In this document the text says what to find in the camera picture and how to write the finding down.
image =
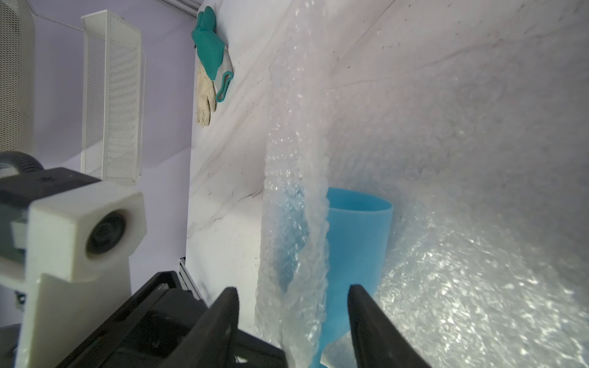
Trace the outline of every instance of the glove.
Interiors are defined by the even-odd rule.
[[[215,88],[212,80],[207,76],[203,63],[198,64],[196,73],[196,115],[198,124],[201,127],[207,127],[211,121],[211,112],[217,108]]]
[[[215,81],[217,102],[225,99],[229,82],[233,78],[233,66],[225,42],[217,36],[217,19],[210,6],[198,13],[196,27],[192,31],[192,40],[196,53],[207,75]]]
[[[217,91],[217,95],[215,96],[217,102],[223,102],[225,100],[225,93],[227,92],[227,87],[229,87],[231,79],[233,79],[233,65],[231,64],[227,47],[225,47],[223,50],[223,62],[217,70],[217,76],[214,82],[215,90]]]

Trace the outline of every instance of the green rubber glove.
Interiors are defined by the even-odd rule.
[[[225,42],[215,33],[216,28],[215,12],[210,6],[207,6],[203,12],[197,15],[196,27],[192,31],[192,40],[196,45],[198,58],[212,81],[217,77],[217,70],[223,62],[223,50],[225,49]]]

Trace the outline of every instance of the white table surface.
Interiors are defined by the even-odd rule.
[[[280,44],[290,3],[205,0],[203,4],[203,9],[211,5],[216,12],[217,33],[228,44],[235,77],[225,101],[212,113],[210,126],[201,128],[193,121],[187,268],[209,303],[225,287],[237,287],[240,328],[246,331],[254,326],[269,65]],[[456,57],[468,57],[471,51],[566,30],[587,14],[586,6],[574,7],[571,1],[551,4],[524,0],[328,0],[331,20],[326,26],[333,51],[330,77],[340,101],[363,101],[372,106],[374,116],[378,111],[389,111],[395,103],[386,91],[415,92],[426,101],[425,97],[436,91],[416,87],[411,81],[420,75],[424,80],[432,78],[435,71],[431,66],[452,63]],[[408,85],[402,85],[405,73],[413,75],[405,80]],[[474,79],[476,72],[469,75],[463,78]],[[352,98],[358,91],[369,91],[365,92],[369,97]],[[364,111],[361,106],[340,108],[345,110],[338,112],[340,117],[347,114],[361,119],[359,114]]]

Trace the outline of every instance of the camera lens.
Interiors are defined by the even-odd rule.
[[[90,254],[102,254],[113,249],[122,239],[126,226],[123,215],[109,213],[92,230],[86,243],[86,251]]]

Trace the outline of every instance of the white work glove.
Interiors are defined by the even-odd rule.
[[[215,87],[213,81],[209,79],[207,72],[204,70],[202,63],[198,63],[196,72],[196,116],[198,124],[206,127],[211,121],[211,112],[217,108],[215,100]]]

